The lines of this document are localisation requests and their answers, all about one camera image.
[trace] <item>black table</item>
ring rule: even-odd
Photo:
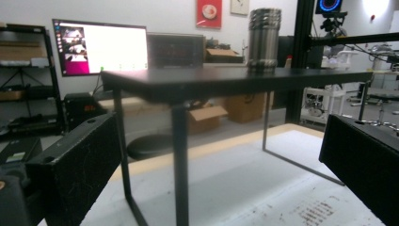
[[[150,69],[134,72],[101,72],[103,83],[114,92],[121,142],[121,170],[124,192],[139,225],[147,225],[132,197],[123,129],[121,91],[125,90],[150,103],[171,106],[174,147],[174,178],[177,225],[188,225],[187,125],[186,101],[258,93],[272,90],[301,90],[349,82],[366,82],[372,73],[336,70],[277,68],[273,74],[248,73],[246,68]],[[361,120],[364,102],[359,119]],[[263,148],[267,131],[265,114]]]

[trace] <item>red poster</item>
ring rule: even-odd
[[[197,0],[197,26],[222,26],[222,0]]]

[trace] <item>black chair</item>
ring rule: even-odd
[[[132,140],[127,145],[127,154],[136,161],[172,153],[172,135],[146,135]]]

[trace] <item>computer monitor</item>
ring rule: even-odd
[[[342,4],[343,0],[317,0],[315,14],[340,12]]]
[[[149,68],[201,68],[202,35],[148,33]]]
[[[148,68],[145,26],[53,19],[62,76]]]
[[[306,67],[320,69],[323,61],[324,46],[313,46],[308,52]],[[277,67],[283,68],[285,61],[294,51],[294,36],[279,36],[279,49],[277,52]]]

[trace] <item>stainless steel canister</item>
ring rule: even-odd
[[[281,9],[258,8],[250,12],[247,66],[251,72],[272,73],[277,67]]]

